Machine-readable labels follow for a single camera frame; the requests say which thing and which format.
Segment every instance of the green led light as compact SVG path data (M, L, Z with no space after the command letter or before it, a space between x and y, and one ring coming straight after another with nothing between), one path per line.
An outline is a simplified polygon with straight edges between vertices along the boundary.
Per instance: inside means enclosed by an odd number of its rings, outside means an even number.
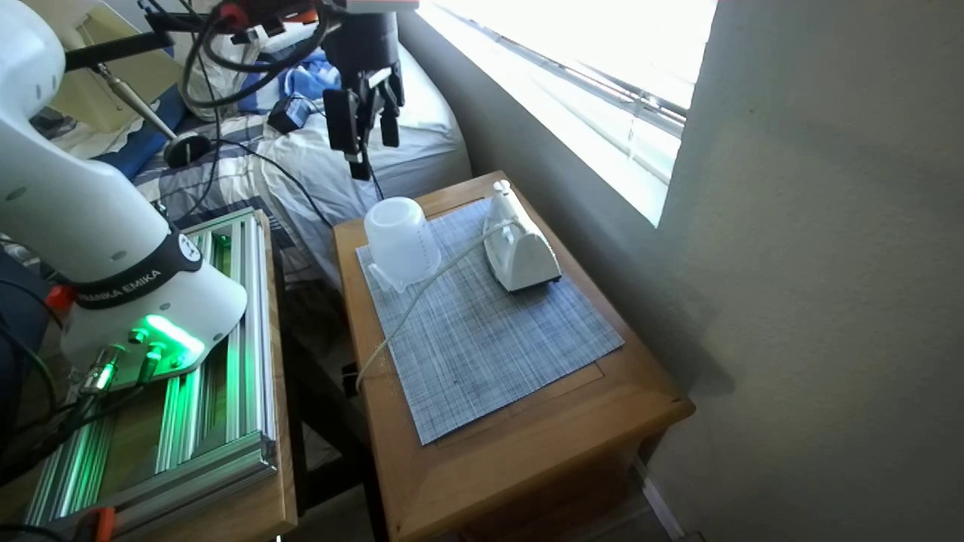
M148 314L146 321L148 326L161 332L162 334L166 335L168 339L177 342L187 349L193 355L192 357L197 358L201 352L204 351L203 342L191 337L191 334L175 326L171 320L165 318L164 316Z

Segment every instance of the white cable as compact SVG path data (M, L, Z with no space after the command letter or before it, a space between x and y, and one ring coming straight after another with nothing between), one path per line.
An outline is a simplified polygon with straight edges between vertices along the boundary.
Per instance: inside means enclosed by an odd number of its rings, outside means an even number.
M442 268L436 271L434 275L432 275L422 283L422 287L419 288L418 292L415 294L415 299L413 299L409 307L405 309L405 313L402 314L402 319L398 321L397 325L395 325L395 329L391 330L391 333L385 336L385 340L383 340L382 343L378 345L378 348L375 348L375 351L372 352L371 356L368 357L368 361L365 362L363 366L361 366L361 369L359 370L359 375L355 378L356 392L361 391L362 378L364 377L364 373L371 366L372 362L375 361L375 358L382 353L382 350L384 350L385 347L388 346L388 342L394 339L395 335L398 334L398 331L402 329L402 325L405 323L405 320L409 317L409 314L411 314L412 310L415 308L415 303L418 303L418 299L422 296L423 293L425 293L425 290L427 290L428 287L432 285L435 279L440 277L442 273L444 273L445 271L448 271L449 269L451 269L451 267L456 263L458 263L463 257L468 256L469 253L472 252L476 246L485 242L485 240L488 239L493 233L499 230L502 230L503 228L511 224L517 224L518 222L519 222L518 220L505 220L505 221L499 222L495 226L492 226L488 230L483 231L482 235L479 238L472 241L465 249L462 250L462 252L456 255L446 265L444 265Z

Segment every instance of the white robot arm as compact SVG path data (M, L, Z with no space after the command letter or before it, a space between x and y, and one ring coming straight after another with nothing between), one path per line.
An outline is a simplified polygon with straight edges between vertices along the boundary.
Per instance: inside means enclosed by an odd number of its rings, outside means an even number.
M244 288L202 260L118 170L58 149L29 120L57 93L64 49L17 0L0 0L0 231L35 252L78 292L61 339L87 369L123 350L113 388L191 370L237 324Z

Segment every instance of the plastic cup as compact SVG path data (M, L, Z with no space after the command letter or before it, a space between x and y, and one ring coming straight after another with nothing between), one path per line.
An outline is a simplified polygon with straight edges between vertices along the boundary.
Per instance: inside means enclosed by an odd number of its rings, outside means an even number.
M364 232L374 260L368 270L383 290L401 293L439 270L442 252L415 200L375 203L364 215Z

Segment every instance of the beige wall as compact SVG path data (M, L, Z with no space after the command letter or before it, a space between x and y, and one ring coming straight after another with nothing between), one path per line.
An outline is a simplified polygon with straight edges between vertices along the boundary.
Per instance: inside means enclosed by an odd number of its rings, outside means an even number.
M962 9L721 1L658 229L401 17L474 170L507 171L696 402L650 468L711 542L962 536Z

